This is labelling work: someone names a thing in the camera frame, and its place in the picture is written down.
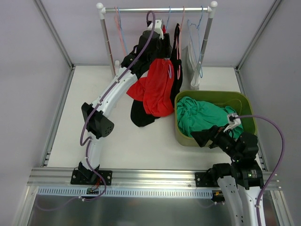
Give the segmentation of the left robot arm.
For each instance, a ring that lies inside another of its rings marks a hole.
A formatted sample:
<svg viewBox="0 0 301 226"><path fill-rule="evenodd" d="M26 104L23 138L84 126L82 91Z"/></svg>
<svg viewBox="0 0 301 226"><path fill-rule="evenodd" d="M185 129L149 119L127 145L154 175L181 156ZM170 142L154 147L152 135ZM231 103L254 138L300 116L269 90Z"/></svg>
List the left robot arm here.
<svg viewBox="0 0 301 226"><path fill-rule="evenodd" d="M151 63L155 59L169 58L171 51L168 33L160 35L144 31L104 92L92 103L83 103L81 110L85 124L82 132L87 132L88 137L80 138L80 145L85 145L87 149L84 158L72 172L72 185L94 185L98 181L105 183L105 180L99 179L99 167L104 139L114 129L109 116L120 98L149 70Z"/></svg>

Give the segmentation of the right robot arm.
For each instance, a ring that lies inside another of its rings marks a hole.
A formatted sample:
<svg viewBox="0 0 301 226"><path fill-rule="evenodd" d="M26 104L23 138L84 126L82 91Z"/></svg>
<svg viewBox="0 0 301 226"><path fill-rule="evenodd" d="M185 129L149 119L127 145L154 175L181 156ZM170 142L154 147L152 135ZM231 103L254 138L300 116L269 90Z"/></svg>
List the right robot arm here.
<svg viewBox="0 0 301 226"><path fill-rule="evenodd" d="M219 147L231 158L231 163L217 163L205 173L195 173L196 186L220 187L233 225L264 226L263 172L255 159L259 150L257 136L243 132L235 139L218 126L191 135L200 147L211 141L209 148Z"/></svg>

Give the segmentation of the red tank top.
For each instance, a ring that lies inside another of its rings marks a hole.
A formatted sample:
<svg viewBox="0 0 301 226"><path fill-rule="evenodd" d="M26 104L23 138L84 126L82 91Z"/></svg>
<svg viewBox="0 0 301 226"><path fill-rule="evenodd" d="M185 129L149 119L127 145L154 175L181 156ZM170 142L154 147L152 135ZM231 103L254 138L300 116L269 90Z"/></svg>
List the red tank top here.
<svg viewBox="0 0 301 226"><path fill-rule="evenodd" d="M171 64L172 78L168 76L168 65ZM171 103L171 89L174 83L174 68L170 60L155 59L151 63L147 76L141 77L132 85L127 94L143 104L147 114L166 117L174 111Z"/></svg>

